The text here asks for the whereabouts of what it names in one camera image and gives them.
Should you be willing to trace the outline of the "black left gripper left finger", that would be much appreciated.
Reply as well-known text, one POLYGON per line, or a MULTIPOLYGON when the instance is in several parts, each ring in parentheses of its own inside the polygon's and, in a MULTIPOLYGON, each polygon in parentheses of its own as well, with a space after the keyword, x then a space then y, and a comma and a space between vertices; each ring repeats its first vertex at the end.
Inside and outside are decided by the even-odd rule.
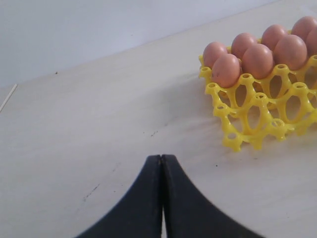
POLYGON ((160 155, 148 156, 120 201, 79 238, 159 238, 162 230, 160 155))

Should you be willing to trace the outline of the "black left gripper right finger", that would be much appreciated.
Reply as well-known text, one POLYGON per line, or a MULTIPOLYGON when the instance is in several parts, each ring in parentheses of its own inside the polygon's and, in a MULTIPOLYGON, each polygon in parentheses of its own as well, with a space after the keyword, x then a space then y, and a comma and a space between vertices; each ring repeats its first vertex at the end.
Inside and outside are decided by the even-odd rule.
POLYGON ((161 182, 167 237, 260 237, 214 206, 191 182, 174 155, 161 156, 161 182))

